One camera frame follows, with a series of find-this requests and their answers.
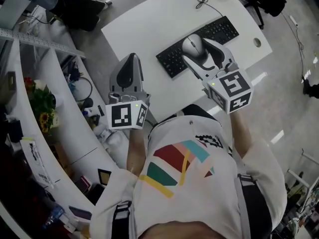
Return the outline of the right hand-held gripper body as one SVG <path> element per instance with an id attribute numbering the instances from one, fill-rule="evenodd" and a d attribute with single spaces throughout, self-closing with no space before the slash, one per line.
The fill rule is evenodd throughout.
<path id="1" fill-rule="evenodd" d="M 210 67 L 200 65 L 204 86 L 203 91 L 208 98 L 214 100 L 227 114 L 231 114 L 251 103 L 253 86 L 245 70 L 230 61 L 222 68 L 210 64 Z"/>

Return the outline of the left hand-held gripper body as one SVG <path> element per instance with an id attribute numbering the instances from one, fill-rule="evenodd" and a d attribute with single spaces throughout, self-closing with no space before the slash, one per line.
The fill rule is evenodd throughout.
<path id="1" fill-rule="evenodd" d="M 142 86 L 111 85 L 106 116 L 109 129 L 142 129 L 149 109 L 150 95 Z"/>

